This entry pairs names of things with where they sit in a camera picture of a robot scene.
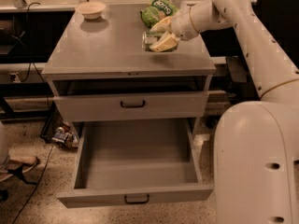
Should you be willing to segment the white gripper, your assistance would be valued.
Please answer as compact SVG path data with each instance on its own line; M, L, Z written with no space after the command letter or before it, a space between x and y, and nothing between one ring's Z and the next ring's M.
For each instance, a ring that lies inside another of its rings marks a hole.
M155 41L149 46L154 52L174 49L179 39L189 41L209 30L230 28L228 22L216 9L213 0L200 1L193 6L185 6L172 18L170 16L158 21L151 27Z

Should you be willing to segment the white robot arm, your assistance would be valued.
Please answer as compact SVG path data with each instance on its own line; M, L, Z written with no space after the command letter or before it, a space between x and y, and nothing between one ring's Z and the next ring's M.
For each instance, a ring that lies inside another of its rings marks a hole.
M155 32L188 41L234 29L258 100L230 107L214 136L217 224L299 224L294 165L299 160L298 69L250 0L204 0L158 21Z

